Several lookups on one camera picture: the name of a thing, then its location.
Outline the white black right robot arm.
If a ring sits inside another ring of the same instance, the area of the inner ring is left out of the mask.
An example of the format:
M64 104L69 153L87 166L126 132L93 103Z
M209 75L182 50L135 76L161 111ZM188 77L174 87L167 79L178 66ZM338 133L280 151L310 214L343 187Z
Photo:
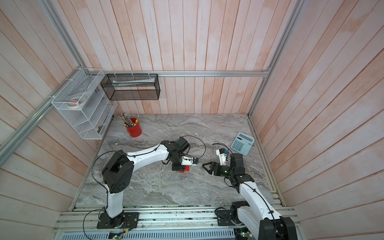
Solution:
M230 165L225 161L203 164L203 168L214 176L231 182L230 187L244 198L233 202L227 210L219 207L215 215L219 226L244 225L256 240L296 240L296 225L289 217L281 215L266 200L255 180L246 173L241 154L230 154Z

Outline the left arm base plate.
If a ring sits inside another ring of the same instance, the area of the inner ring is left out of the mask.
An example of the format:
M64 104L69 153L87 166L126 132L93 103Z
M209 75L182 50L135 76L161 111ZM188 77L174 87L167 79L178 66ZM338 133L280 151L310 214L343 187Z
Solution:
M139 212L122 212L114 218L109 217L106 211L104 211L97 224L97 229L134 229L138 226Z

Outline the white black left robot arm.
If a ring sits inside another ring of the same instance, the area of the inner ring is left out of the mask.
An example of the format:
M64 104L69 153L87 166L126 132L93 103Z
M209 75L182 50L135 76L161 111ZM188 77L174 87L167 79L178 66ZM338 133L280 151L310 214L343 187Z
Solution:
M107 189L106 214L114 219L123 213L123 191L129 186L132 174L155 162L171 163L172 170L184 172L199 160L187 154L190 147L185 138L162 141L160 144L138 152L116 151L102 170L103 184Z

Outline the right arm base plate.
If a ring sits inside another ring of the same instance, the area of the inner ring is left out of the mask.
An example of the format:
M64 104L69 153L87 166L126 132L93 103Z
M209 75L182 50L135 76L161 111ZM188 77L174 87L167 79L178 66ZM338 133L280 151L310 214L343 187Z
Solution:
M232 212L224 208L218 208L215 210L215 215L217 217L218 226L237 226L239 223L236 223L233 219Z

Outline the red curved lego brick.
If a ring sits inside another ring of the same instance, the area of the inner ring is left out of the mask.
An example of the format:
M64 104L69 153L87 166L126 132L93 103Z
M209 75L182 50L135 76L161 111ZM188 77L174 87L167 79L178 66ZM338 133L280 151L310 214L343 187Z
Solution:
M180 173L185 173L190 170L190 166L183 166L183 168L179 171Z

